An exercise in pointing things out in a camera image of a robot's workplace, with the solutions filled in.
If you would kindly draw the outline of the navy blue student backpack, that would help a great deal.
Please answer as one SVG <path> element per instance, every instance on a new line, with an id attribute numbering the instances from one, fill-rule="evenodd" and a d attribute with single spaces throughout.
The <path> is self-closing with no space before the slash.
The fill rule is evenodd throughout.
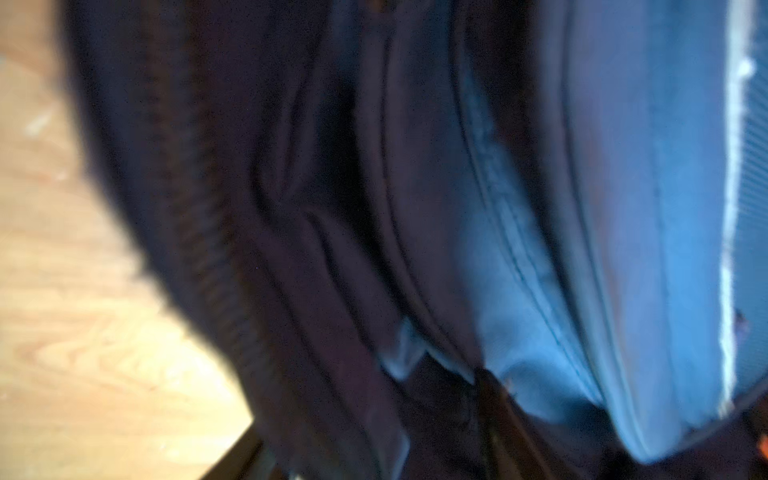
<path id="1" fill-rule="evenodd" d="M 287 479 L 763 479 L 763 1 L 63 1 L 89 163 Z"/>

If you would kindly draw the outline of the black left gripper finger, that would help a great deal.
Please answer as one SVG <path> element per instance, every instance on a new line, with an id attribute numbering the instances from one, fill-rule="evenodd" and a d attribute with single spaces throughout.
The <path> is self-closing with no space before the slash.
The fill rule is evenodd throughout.
<path id="1" fill-rule="evenodd" d="M 252 423 L 201 480 L 268 480 L 276 478 L 276 459 Z"/>

